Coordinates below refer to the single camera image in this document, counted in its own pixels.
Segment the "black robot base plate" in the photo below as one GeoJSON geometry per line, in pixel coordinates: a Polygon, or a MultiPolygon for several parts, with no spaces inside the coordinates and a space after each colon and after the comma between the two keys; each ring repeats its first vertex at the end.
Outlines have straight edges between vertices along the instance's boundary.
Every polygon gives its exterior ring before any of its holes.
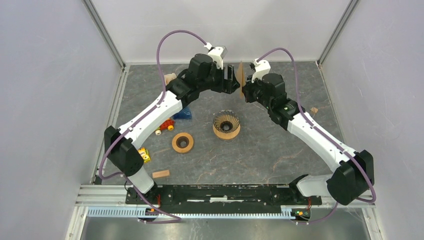
{"type": "Polygon", "coordinates": [[[170,214],[277,214],[282,206],[322,204],[292,184],[163,184],[144,197],[170,214]]]}

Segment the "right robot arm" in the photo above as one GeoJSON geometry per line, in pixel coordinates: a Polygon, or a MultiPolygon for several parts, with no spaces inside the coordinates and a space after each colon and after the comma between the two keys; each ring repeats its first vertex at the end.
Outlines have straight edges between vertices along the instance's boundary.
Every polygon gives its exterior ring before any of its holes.
{"type": "Polygon", "coordinates": [[[347,206],[374,185],[374,158],[367,150],[357,151],[332,136],[312,119],[296,101],[287,97],[280,74],[268,73],[262,79],[249,76],[242,93],[247,103],[266,108],[271,120],[307,144],[331,170],[327,175],[297,178],[289,189],[289,199],[302,204],[312,196],[332,197],[347,206]]]}

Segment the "brown paper coffee filter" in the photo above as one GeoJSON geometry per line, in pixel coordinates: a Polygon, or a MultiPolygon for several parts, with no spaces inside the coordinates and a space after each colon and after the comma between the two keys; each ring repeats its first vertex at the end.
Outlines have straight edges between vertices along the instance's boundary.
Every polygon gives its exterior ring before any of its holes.
{"type": "Polygon", "coordinates": [[[243,93],[243,87],[246,84],[246,77],[245,77],[245,71],[244,71],[244,64],[241,61],[238,65],[237,71],[236,71],[236,79],[239,83],[239,95],[241,99],[245,99],[245,95],[243,93]]]}

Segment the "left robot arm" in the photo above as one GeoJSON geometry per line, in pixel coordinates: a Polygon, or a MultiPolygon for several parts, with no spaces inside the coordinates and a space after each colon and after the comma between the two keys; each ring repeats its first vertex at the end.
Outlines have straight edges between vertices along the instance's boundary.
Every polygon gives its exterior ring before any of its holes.
{"type": "Polygon", "coordinates": [[[218,64],[207,54],[198,53],[175,79],[166,85],[165,93],[129,122],[104,131],[104,156],[138,189],[145,204],[157,198],[154,180],[144,168],[138,150],[162,123],[197,100],[203,91],[232,94],[240,87],[235,68],[218,64]]]}

